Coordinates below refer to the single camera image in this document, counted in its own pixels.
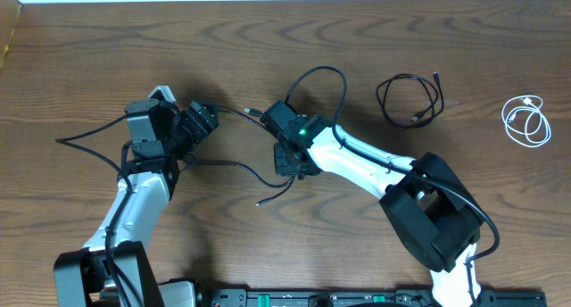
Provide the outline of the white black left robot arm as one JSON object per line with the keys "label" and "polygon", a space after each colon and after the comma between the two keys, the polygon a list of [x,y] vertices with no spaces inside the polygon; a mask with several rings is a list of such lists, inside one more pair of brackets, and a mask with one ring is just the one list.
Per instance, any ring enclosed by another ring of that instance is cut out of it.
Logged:
{"label": "white black left robot arm", "polygon": [[131,139],[121,152],[134,157],[112,166],[118,191],[99,229],[80,250],[56,260],[57,301],[61,306],[195,306],[191,281],[157,282],[146,248],[174,194],[179,161],[218,127],[218,109],[193,101],[180,110],[167,99],[148,98],[124,112]]}

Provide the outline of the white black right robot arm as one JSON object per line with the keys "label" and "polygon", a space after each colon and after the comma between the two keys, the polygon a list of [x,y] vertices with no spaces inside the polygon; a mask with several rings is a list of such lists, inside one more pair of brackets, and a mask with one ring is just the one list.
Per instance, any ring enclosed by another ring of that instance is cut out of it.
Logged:
{"label": "white black right robot arm", "polygon": [[369,192],[408,252],[429,268],[435,301],[477,304],[476,244],[485,214],[442,158],[388,153],[353,137],[335,119],[309,118],[282,100],[262,113],[261,124],[277,140],[277,174],[328,172]]}

